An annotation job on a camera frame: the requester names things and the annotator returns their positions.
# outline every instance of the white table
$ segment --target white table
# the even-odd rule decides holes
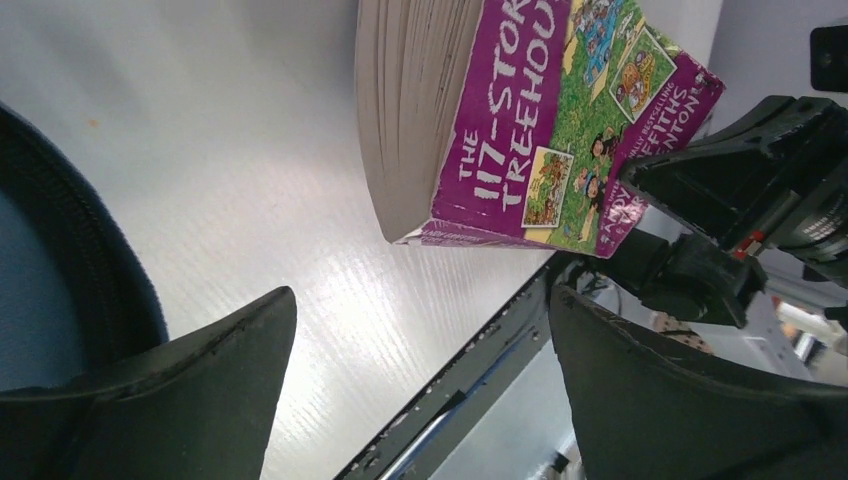
[[[668,7],[655,22],[709,55],[720,2],[645,3],[649,14]],[[99,190],[172,336],[294,288],[298,336],[269,479],[335,475],[547,258],[382,240],[355,125],[356,10],[0,3],[0,101]]]

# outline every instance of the black fabric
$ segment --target black fabric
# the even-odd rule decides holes
[[[61,152],[2,104],[0,190],[30,219],[59,267],[90,368],[167,340],[153,287],[97,194]]]
[[[567,287],[551,333],[588,478],[843,478],[848,389],[686,347]]]
[[[66,387],[0,394],[0,477],[259,478],[295,318],[279,289]]]

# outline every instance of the book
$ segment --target book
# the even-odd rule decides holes
[[[686,146],[724,85],[633,0],[360,0],[359,137],[393,243],[612,256],[629,159]]]

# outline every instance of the purple book cover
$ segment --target purple book cover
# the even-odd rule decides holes
[[[414,237],[610,257],[646,208],[622,164],[685,147],[723,90],[633,0],[484,0]]]

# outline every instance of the blue fabric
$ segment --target blue fabric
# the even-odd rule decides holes
[[[86,371],[73,299],[46,247],[0,191],[0,391]]]

